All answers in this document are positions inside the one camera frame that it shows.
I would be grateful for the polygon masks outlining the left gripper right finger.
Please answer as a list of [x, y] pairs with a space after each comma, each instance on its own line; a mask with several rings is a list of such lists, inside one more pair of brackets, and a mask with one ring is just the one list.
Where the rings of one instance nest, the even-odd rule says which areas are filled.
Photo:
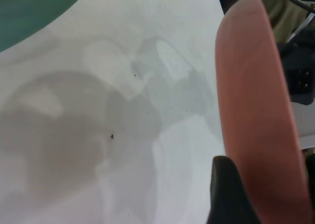
[[309, 194], [313, 209], [313, 223], [315, 223], [315, 153], [306, 152], [304, 153], [304, 157], [308, 176]]

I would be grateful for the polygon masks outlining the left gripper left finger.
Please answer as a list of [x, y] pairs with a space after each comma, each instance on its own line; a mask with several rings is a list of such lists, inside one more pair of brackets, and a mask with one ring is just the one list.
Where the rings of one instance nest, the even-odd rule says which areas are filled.
[[225, 156], [213, 158], [209, 224], [259, 224], [234, 162]]

